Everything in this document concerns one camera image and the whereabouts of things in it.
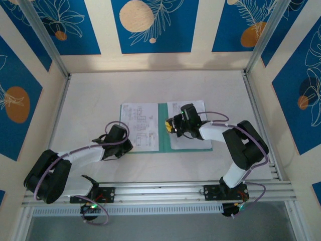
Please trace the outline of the green paper folder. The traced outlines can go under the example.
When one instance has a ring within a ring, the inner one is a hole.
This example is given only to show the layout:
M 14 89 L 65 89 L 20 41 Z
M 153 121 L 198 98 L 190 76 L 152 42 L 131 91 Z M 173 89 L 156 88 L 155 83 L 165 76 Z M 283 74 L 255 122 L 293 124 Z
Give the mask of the green paper folder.
M 176 151 L 171 149 L 169 133 L 166 131 L 165 120 L 169 118 L 168 116 L 168 106 L 167 103 L 157 103 L 158 104 L 158 144 L 159 151 L 157 152 L 141 152 L 141 153 L 173 153 L 173 152 L 205 152 L 210 150 L 181 150 Z

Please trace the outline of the aluminium frame post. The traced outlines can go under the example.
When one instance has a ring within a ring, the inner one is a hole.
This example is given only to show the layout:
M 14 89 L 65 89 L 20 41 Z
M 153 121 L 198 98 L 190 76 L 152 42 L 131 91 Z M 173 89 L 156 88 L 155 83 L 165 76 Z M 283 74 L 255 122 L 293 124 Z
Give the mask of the aluminium frame post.
M 264 49 L 266 48 L 269 40 L 271 39 L 276 27 L 278 26 L 280 20 L 282 19 L 287 7 L 291 0 L 277 0 L 275 9 L 272 11 L 269 20 L 266 23 L 266 26 L 254 47 L 253 53 L 251 58 L 244 69 L 244 75 L 248 77 L 248 75 L 253 70 L 255 64 L 259 60 L 261 54 L 263 53 Z
M 46 52 L 48 53 L 52 61 L 56 64 L 58 70 L 68 80 L 70 77 L 70 73 L 63 63 L 58 49 L 56 48 L 53 40 L 51 39 L 45 26 L 43 25 L 32 3 L 29 0 L 17 0 L 17 2 L 29 24 L 31 25 L 33 31 L 45 48 Z

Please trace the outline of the aluminium table side rail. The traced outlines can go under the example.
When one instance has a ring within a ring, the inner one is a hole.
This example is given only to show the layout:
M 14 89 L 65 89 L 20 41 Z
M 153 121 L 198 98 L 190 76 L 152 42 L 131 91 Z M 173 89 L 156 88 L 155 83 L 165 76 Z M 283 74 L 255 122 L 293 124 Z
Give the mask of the aluminium table side rail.
M 69 89 L 71 77 L 72 77 L 72 74 L 68 74 L 68 77 L 66 78 L 66 83 L 65 83 L 64 88 L 63 88 L 63 93 L 62 93 L 62 96 L 61 96 L 61 99 L 60 99 L 60 102 L 59 102 L 57 113 L 55 115 L 55 121 L 54 121 L 54 124 L 53 124 L 52 132 L 51 132 L 51 135 L 50 135 L 50 138 L 49 138 L 49 141 L 48 141 L 46 149 L 50 149 L 51 146 L 52 146 L 52 143 L 53 143 L 53 140 L 54 140 L 54 137 L 55 137 L 55 133 L 57 131 L 58 123 L 59 123 L 59 120 L 60 120 L 60 117 L 61 117 L 62 109 L 63 109 L 64 103 L 65 103 L 65 99 L 66 99 L 66 96 L 67 96 L 67 92 L 68 92 L 68 89 Z
M 269 133 L 268 125 L 266 123 L 265 112 L 264 112 L 261 100 L 259 98 L 257 89 L 255 87 L 255 84 L 253 80 L 246 73 L 246 70 L 242 70 L 241 72 L 242 72 L 243 81 L 250 99 L 250 103 L 255 115 L 259 132 L 269 148 L 268 155 L 270 158 L 270 163 L 272 163 L 274 168 L 276 169 L 278 180 L 286 181 L 287 180 L 286 174 L 283 168 L 279 164 L 279 155 L 275 152 L 274 144 L 270 140 L 270 133 Z

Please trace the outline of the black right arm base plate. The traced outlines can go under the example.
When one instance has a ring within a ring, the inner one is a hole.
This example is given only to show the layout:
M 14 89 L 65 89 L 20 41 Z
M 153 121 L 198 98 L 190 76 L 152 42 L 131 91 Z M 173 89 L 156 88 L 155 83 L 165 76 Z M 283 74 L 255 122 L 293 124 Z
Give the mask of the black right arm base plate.
M 204 185 L 203 190 L 206 201 L 247 201 L 249 199 L 247 185 L 243 183 L 234 188 L 223 185 Z

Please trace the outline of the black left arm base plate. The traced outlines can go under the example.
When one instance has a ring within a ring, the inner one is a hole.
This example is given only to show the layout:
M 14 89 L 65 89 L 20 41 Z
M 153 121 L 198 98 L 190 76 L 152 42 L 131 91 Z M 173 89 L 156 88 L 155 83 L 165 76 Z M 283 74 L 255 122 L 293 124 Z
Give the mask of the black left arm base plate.
M 86 197 L 98 203 L 113 203 L 115 198 L 115 187 L 94 188 L 88 193 Z M 72 204 L 81 204 L 85 203 L 86 200 L 71 196 L 69 202 Z

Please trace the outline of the white printed paper sheet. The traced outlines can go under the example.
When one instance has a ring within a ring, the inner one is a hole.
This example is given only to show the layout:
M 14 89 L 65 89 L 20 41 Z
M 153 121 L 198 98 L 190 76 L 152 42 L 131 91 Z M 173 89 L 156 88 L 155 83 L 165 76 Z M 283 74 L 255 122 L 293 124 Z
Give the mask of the white printed paper sheet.
M 168 116 L 174 117 L 181 113 L 181 107 L 185 104 L 192 103 L 197 112 L 205 111 L 205 104 L 203 100 L 194 101 L 171 101 L 167 102 Z M 177 137 L 177 134 L 169 134 L 170 145 L 172 150 L 212 150 L 211 141 L 201 141 L 199 139 L 189 139 L 185 136 Z

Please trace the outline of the aluminium mounting rail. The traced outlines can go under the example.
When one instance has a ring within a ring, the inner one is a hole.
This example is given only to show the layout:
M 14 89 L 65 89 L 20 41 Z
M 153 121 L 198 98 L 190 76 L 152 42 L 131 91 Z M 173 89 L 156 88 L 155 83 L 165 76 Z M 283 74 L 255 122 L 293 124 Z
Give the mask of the aluminium mounting rail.
M 115 188 L 115 205 L 125 204 L 179 204 L 204 203 L 200 194 L 204 185 L 215 185 L 218 181 L 208 182 L 141 182 L 141 183 L 100 183 L 101 187 Z M 254 201 L 263 192 L 260 201 L 296 201 L 297 197 L 290 181 L 250 180 L 247 187 L 250 201 Z

